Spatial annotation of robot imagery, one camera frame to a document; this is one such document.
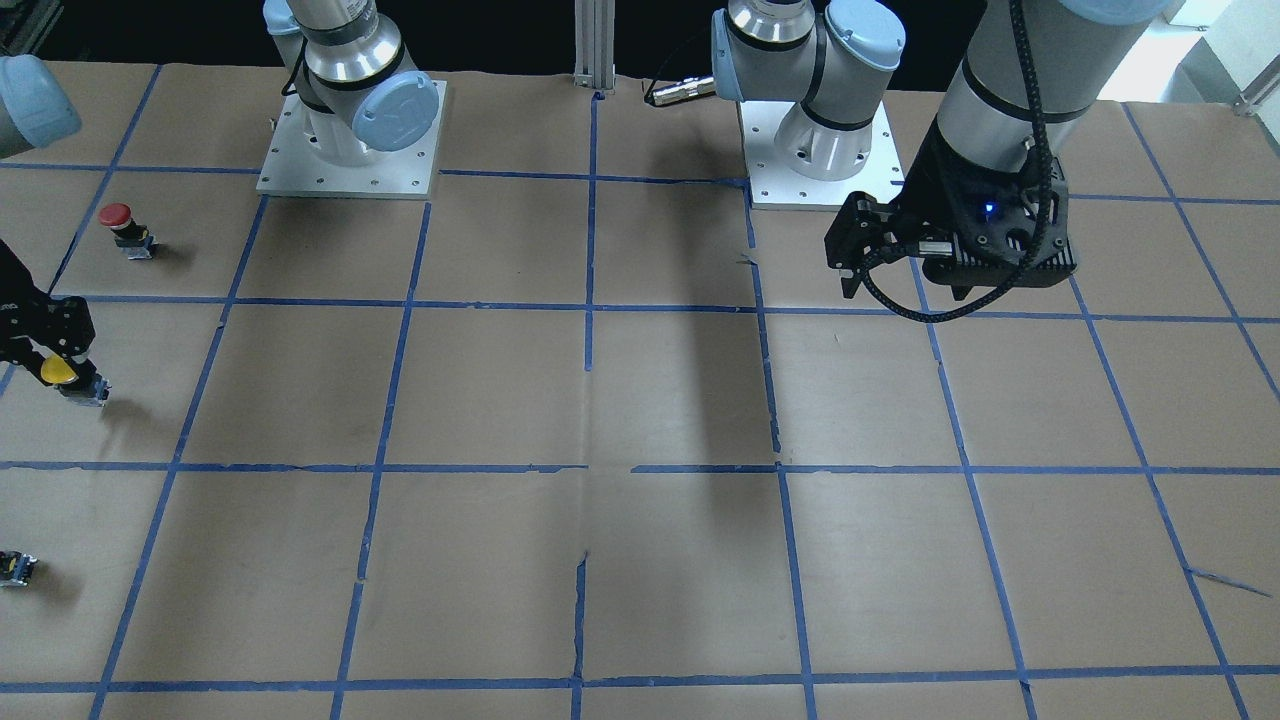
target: blue tape line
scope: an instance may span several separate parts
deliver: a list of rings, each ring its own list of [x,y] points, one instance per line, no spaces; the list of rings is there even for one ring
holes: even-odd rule
[[[1133,115],[1129,115],[1130,122],[1133,122]],[[1146,140],[1143,138],[1143,146],[1146,147]],[[1142,466],[1147,469],[1146,478],[1147,484],[1151,489],[1151,495],[1156,501],[1156,510],[1160,512],[1160,519],[1165,524],[1165,532],[1169,536],[1169,542],[1172,544],[1174,553],[1178,557],[1178,566],[1187,568],[1187,553],[1183,552],[1181,542],[1178,539],[1178,530],[1174,528],[1174,521],[1169,515],[1169,509],[1165,505],[1165,498],[1160,492],[1160,487],[1156,484],[1155,473],[1149,471],[1151,462],[1147,460],[1147,451],[1142,446],[1142,438],[1138,437],[1138,428],[1133,421],[1133,415],[1129,413],[1129,405],[1124,400],[1124,393],[1120,392],[1120,383],[1116,379],[1115,370],[1111,368],[1111,360],[1107,359],[1106,348],[1102,346],[1102,336],[1098,334],[1097,324],[1093,322],[1092,315],[1089,315],[1089,306],[1084,302],[1084,295],[1080,292],[1079,283],[1075,278],[1068,278],[1071,283],[1071,292],[1075,293],[1075,301],[1080,306],[1080,313],[1084,314],[1084,323],[1089,328],[1089,337],[1093,340],[1093,347],[1098,354],[1098,360],[1102,363],[1102,370],[1106,373],[1107,384],[1111,386],[1111,393],[1115,396],[1116,406],[1120,409],[1120,416],[1124,419],[1125,429],[1129,432],[1129,439],[1133,442],[1134,452],[1138,454],[1138,461]],[[1204,598],[1201,596],[1199,587],[1196,584],[1196,579],[1190,573],[1183,571],[1183,579],[1187,582],[1187,588],[1192,593],[1192,598],[1196,601],[1196,610],[1201,615],[1201,621],[1204,624],[1204,632],[1208,634],[1210,643],[1213,646],[1213,653],[1217,657],[1219,669],[1221,674],[1226,678],[1228,688],[1231,691],[1231,697],[1235,700],[1235,708],[1240,714],[1240,720],[1249,720],[1249,711],[1244,707],[1244,698],[1240,696],[1240,688],[1235,683],[1235,678],[1231,675],[1228,667],[1226,653],[1222,650],[1222,643],[1217,637],[1217,630],[1213,629],[1213,620],[1210,618],[1208,607],[1204,605]]]
[[[1178,201],[1196,205],[1280,205],[1280,200],[1231,200],[1228,197],[1179,197]]]
[[[808,720],[818,720],[818,697],[813,691],[813,661],[809,657],[809,625],[804,612],[804,588],[800,587],[800,555],[796,550],[795,516],[791,514],[791,487],[787,471],[778,466],[778,497],[782,502],[782,532],[787,542],[787,569],[791,574],[791,606],[796,615],[796,642],[800,646],[800,682]]]
[[[1280,675],[1280,665],[1230,665],[1233,675]],[[1221,676],[1216,665],[1147,665],[1107,667],[1047,667],[1027,671],[1032,680],[1088,678],[1202,678]],[[819,673],[815,685],[982,683],[1018,680],[1015,670],[942,670],[900,673]],[[588,688],[799,685],[797,674],[773,675],[631,675],[585,680]],[[572,678],[426,678],[348,680],[348,691],[522,691],[570,689]],[[172,680],[114,682],[110,693],[188,692],[332,692],[334,680]],[[99,683],[0,683],[0,694],[88,694]]]
[[[151,72],[151,79],[147,81],[146,90],[142,91],[142,99],[138,101],[137,109],[133,110],[133,117],[129,118],[128,127],[124,128],[124,136],[120,138],[120,143],[115,147],[115,154],[111,155],[111,163],[106,167],[102,181],[97,184],[97,191],[93,193],[93,200],[90,201],[88,209],[84,210],[84,217],[81,218],[79,227],[76,228],[76,234],[72,236],[70,245],[67,246],[67,252],[63,255],[61,263],[58,264],[58,270],[54,273],[54,279],[49,283],[49,292],[52,292],[58,287],[58,281],[61,279],[63,273],[67,272],[67,265],[72,261],[72,255],[76,254],[76,247],[79,246],[79,241],[84,237],[84,231],[88,228],[90,220],[93,218],[99,204],[102,201],[102,195],[106,193],[106,186],[111,182],[111,176],[115,168],[120,164],[120,156],[124,155],[124,147],[129,143],[129,138],[133,137],[133,131],[138,127],[138,120],[142,119],[142,110],[147,106],[147,100],[151,99],[151,91],[155,90],[156,79],[160,77],[160,70],[164,65],[156,65],[156,69]]]
[[[383,465],[383,473],[434,473],[434,474],[520,474],[539,473],[556,474],[561,470],[585,470],[586,465],[420,465],[420,464],[394,464]]]
[[[819,685],[911,684],[911,683],[992,683],[1016,680],[1016,670],[946,670],[941,673],[823,673],[814,675]]]
[[[774,473],[774,465],[636,465],[632,474],[698,474],[698,473],[744,473],[768,475]]]
[[[1153,665],[1138,667],[1051,667],[1030,670],[1033,680],[1066,680],[1078,678],[1185,678],[1221,675],[1215,665]]]
[[[588,174],[581,173],[527,173],[517,170],[440,170],[442,176],[460,176],[460,177],[472,177],[472,178],[521,178],[521,179],[563,179],[563,181],[599,181],[599,182],[617,182],[617,183],[641,183],[641,184],[723,184],[728,187],[745,187],[745,178],[649,178],[637,176],[602,176],[595,172],[595,164],[591,165],[591,172]]]
[[[1280,675],[1280,665],[1231,665],[1235,675]]]
[[[125,471],[125,473],[154,473],[169,470],[170,462],[77,462],[77,461],[40,461],[40,460],[0,460],[0,470],[90,470],[90,471]]]
[[[582,655],[584,655],[584,626],[586,625],[586,559],[577,564],[573,585],[576,598],[573,601],[573,675],[570,676],[572,698],[570,701],[571,720],[582,720]]]
[[[0,398],[4,398],[5,391],[9,389],[9,382],[13,380],[13,373],[17,365],[9,365],[4,369],[4,374],[0,374]]]
[[[6,170],[88,170],[101,173],[108,165],[78,165],[74,163],[0,163]]]
[[[742,186],[742,217],[746,220],[746,247],[755,250],[755,224],[751,223],[751,188]],[[778,404],[773,389],[773,359],[769,355],[768,314],[764,311],[764,286],[760,266],[751,263],[751,292],[755,295],[755,325],[760,336],[760,359],[764,363],[764,400],[769,409],[769,437],[773,452],[782,452],[782,432],[778,427]]]
[[[1087,192],[1073,192],[1071,200],[1108,200],[1116,202],[1171,202],[1167,197],[1152,195],[1091,195]]]
[[[620,678],[586,680],[582,685],[588,688],[701,688],[730,685],[797,685],[800,682],[800,675],[795,674],[686,676],[625,675]]]
[[[378,452],[374,459],[374,473],[369,483],[369,515],[360,542],[360,560],[356,564],[356,582],[351,591],[351,606],[347,610],[347,628],[342,641],[342,656],[338,661],[338,685],[333,692],[332,720],[342,717],[342,703],[346,694],[347,678],[351,671],[351,655],[356,647],[356,628],[360,621],[360,609],[365,597],[365,580],[369,578],[369,556],[374,544],[374,528],[378,524],[378,501],[381,497],[383,473],[387,464],[387,446],[390,442],[392,424],[396,419],[396,401],[399,397],[401,373],[404,368],[404,350],[408,346],[408,333],[413,320],[413,296],[417,293],[419,277],[422,274],[422,258],[426,255],[426,237],[431,225],[431,204],[422,209],[422,223],[419,228],[417,247],[413,251],[413,268],[410,272],[408,290],[404,292],[399,333],[396,338],[396,356],[392,360],[390,380],[387,387],[387,405],[383,411],[383,427],[378,434]]]
[[[237,305],[288,305],[308,307],[403,307],[403,300],[325,300],[323,297],[241,297]]]
[[[155,76],[152,76],[151,79],[154,85]],[[108,653],[106,664],[102,667],[102,679],[100,680],[99,689],[93,696],[93,706],[90,710],[88,716],[90,720],[99,720],[102,714],[102,703],[106,701],[108,688],[111,683],[111,676],[115,674],[115,664],[120,660],[120,650],[124,647],[124,637],[129,630],[129,621],[133,619],[133,610],[137,607],[138,594],[142,592],[142,582],[146,578],[147,568],[151,562],[151,553],[155,550],[156,536],[160,533],[160,521],[164,519],[164,511],[169,503],[169,495],[173,492],[174,479],[178,477],[178,464],[182,462],[182,454],[187,448],[187,441],[191,437],[191,428],[196,421],[196,413],[200,410],[200,402],[205,395],[205,388],[209,384],[209,375],[212,373],[214,359],[218,356],[218,348],[221,346],[223,333],[227,329],[227,319],[234,306],[233,300],[236,299],[236,292],[239,290],[241,281],[244,277],[244,268],[248,265],[248,258],[253,252],[257,231],[262,224],[262,215],[266,213],[266,202],[268,199],[264,196],[257,204],[257,213],[253,215],[253,224],[250,227],[248,238],[244,241],[244,250],[241,252],[239,264],[236,266],[236,275],[232,279],[232,287],[227,292],[227,301],[223,305],[221,318],[218,323],[218,328],[214,329],[214,337],[209,343],[209,352],[205,355],[205,364],[200,370],[200,379],[196,382],[196,389],[187,406],[187,416],[182,423],[182,432],[178,434],[178,443],[173,450],[169,471],[165,475],[164,486],[161,486],[160,498],[156,501],[156,509],[151,516],[151,525],[147,528],[146,541],[142,543],[142,556],[138,559],[138,568],[133,574],[133,583],[129,585],[129,594],[124,601],[124,611],[120,614],[120,621],[116,625],[115,638],[111,641],[111,651]]]
[[[442,176],[460,176],[470,178],[522,178],[522,179],[568,179],[589,181],[590,174],[581,173],[522,173],[508,170],[440,170]]]
[[[594,305],[596,313],[723,313],[749,315],[755,307],[736,305]]]
[[[591,94],[590,174],[586,197],[586,313],[582,325],[582,370],[591,372],[595,361],[595,202],[599,182],[595,177],[599,161],[599,102],[600,92]]]
[[[929,300],[924,292],[924,278],[918,263],[911,263],[911,278],[915,281],[915,292],[919,296],[920,306],[929,311]],[[955,396],[951,392],[951,382],[947,378],[946,363],[942,359],[942,346],[938,343],[937,328],[932,324],[924,327],[929,336],[929,346],[933,348],[933,359],[938,363],[938,382],[942,386],[942,397],[947,405],[947,416],[951,420],[951,433],[955,436],[956,452],[960,455],[960,465],[964,468],[965,486],[969,488],[969,500],[973,503],[974,518],[978,520],[978,530],[982,533],[982,544],[987,552],[987,564],[991,566],[991,578],[996,585],[996,596],[1000,598],[1000,611],[1005,616],[1005,628],[1009,632],[1009,646],[1014,656],[1014,667],[1018,671],[1019,687],[1023,691],[1023,705],[1027,706],[1027,717],[1038,720],[1036,712],[1036,700],[1032,697],[1030,680],[1027,676],[1027,661],[1023,657],[1021,641],[1018,637],[1018,625],[1014,621],[1014,609],[1009,602],[1009,591],[1005,588],[1004,573],[1000,569],[1000,559],[996,555],[996,543],[991,537],[991,527],[987,524],[987,511],[982,505],[982,495],[978,492],[978,480],[974,477],[969,462],[969,452],[965,450],[964,432],[960,428],[960,414],[956,411]]]
[[[1206,252],[1204,245],[1201,243],[1199,236],[1196,233],[1196,228],[1192,227],[1190,218],[1187,217],[1187,209],[1183,208],[1181,200],[1178,197],[1178,193],[1174,192],[1174,186],[1170,184],[1164,168],[1161,168],[1160,161],[1156,160],[1156,154],[1151,150],[1151,143],[1147,142],[1147,137],[1142,133],[1142,128],[1138,127],[1138,119],[1134,118],[1133,110],[1129,109],[1128,104],[1121,104],[1121,108],[1124,108],[1125,117],[1129,118],[1129,126],[1133,127],[1133,132],[1142,142],[1142,149],[1147,152],[1151,165],[1156,169],[1156,174],[1160,176],[1160,182],[1165,186],[1165,191],[1169,193],[1170,200],[1174,201],[1178,217],[1181,218],[1183,225],[1187,228],[1187,234],[1190,237],[1192,245],[1196,246],[1196,252],[1199,254],[1201,261],[1204,263],[1204,269],[1208,270],[1210,277],[1213,279],[1213,287],[1216,287],[1219,295],[1222,296],[1222,302],[1226,304],[1228,311],[1231,314],[1231,318],[1236,323],[1236,328],[1244,337],[1244,343],[1248,345],[1249,352],[1253,355],[1253,361],[1257,363],[1258,369],[1262,370],[1262,377],[1266,378],[1267,386],[1271,388],[1271,395],[1280,401],[1280,387],[1276,386],[1275,377],[1272,377],[1266,361],[1262,360],[1262,354],[1258,352],[1258,347],[1253,343],[1253,337],[1249,336],[1249,329],[1239,322],[1240,314],[1236,311],[1235,304],[1231,302],[1231,296],[1228,295],[1226,286],[1222,284],[1222,279],[1219,277],[1217,269],[1213,268],[1213,263],[1208,259],[1208,252]]]
[[[214,176],[256,176],[262,168],[196,168],[182,165],[120,165],[118,173],[174,173],[174,174],[214,174]]]

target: aluminum extrusion post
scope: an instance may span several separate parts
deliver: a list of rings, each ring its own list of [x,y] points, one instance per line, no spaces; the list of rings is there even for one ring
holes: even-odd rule
[[[593,90],[612,92],[613,74],[613,22],[614,0],[577,0],[575,27],[577,31],[577,59],[573,63],[573,82]]]
[[[906,44],[876,0],[731,0],[713,15],[716,92],[735,101],[791,101],[774,136],[805,177],[841,181],[872,152],[872,120]]]

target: silver metal joint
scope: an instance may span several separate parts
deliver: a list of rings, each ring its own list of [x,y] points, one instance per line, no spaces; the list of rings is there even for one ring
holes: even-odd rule
[[[675,105],[676,102],[698,100],[699,97],[709,97],[712,95],[716,95],[716,78],[713,76],[691,77],[675,85],[668,85],[662,90],[655,90],[653,92],[653,105],[655,108],[663,108],[666,105]]]
[[[726,12],[737,29],[762,42],[795,42],[809,35],[817,19],[810,0],[786,4],[730,0]]]

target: small electrical component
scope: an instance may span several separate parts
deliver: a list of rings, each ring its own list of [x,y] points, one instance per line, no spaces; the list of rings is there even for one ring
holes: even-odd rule
[[[115,234],[115,246],[129,260],[150,260],[155,256],[155,236],[133,219],[133,210],[128,205],[113,202],[102,208],[97,213],[97,222]]]
[[[40,562],[26,552],[0,550],[0,588],[24,588]]]

